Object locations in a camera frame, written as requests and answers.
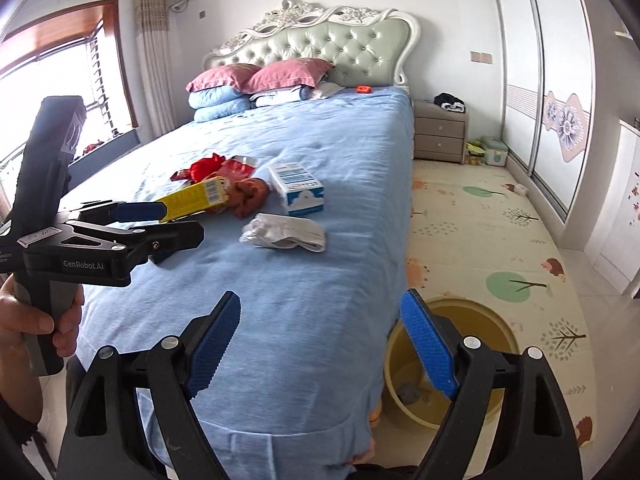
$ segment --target play mat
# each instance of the play mat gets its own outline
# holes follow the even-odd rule
[[[596,428],[590,338],[558,249],[529,200],[513,192],[514,184],[503,168],[415,160],[408,284],[427,303],[477,302],[504,320],[519,352],[541,348],[578,442],[586,446]],[[497,419],[488,418],[468,474],[484,467]]]

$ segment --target flower decal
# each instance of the flower decal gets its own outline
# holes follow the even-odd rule
[[[571,110],[569,106],[562,109],[562,113],[558,119],[558,138],[560,145],[571,151],[578,144],[582,137],[582,125],[578,116]]]
[[[545,97],[542,124],[547,131],[553,130],[558,134],[565,162],[570,162],[586,149],[590,120],[576,94],[571,94],[566,102],[556,99],[553,92]]]
[[[555,124],[558,120],[558,108],[558,102],[549,99],[546,104],[546,120],[549,123]]]

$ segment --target window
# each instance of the window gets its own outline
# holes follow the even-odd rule
[[[118,0],[45,16],[0,45],[0,181],[10,202],[40,103],[79,95],[87,118],[76,156],[136,127],[118,31]]]

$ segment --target pink pillow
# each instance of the pink pillow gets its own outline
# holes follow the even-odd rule
[[[204,71],[187,85],[187,92],[197,92],[216,86],[232,86],[239,92],[252,75],[260,70],[259,66],[248,63],[222,65]]]
[[[268,64],[251,76],[242,87],[245,94],[259,94],[276,88],[308,85],[314,88],[322,76],[333,68],[332,63],[317,57],[287,59]]]

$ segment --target blue bedsheet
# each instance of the blue bedsheet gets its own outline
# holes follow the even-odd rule
[[[201,215],[205,240],[127,288],[86,287],[78,342],[85,367],[98,348],[150,348],[207,314],[226,290],[242,317],[210,387],[193,407],[234,480],[343,479],[370,444],[369,413],[383,386],[386,337],[405,290],[413,116],[395,88],[267,107],[190,123],[110,165],[63,200],[153,200],[169,176],[211,152],[299,162],[324,184],[324,210],[309,218],[327,250],[268,250],[238,243],[241,221]],[[263,209],[281,214],[271,195]],[[146,433],[170,463],[140,391]]]

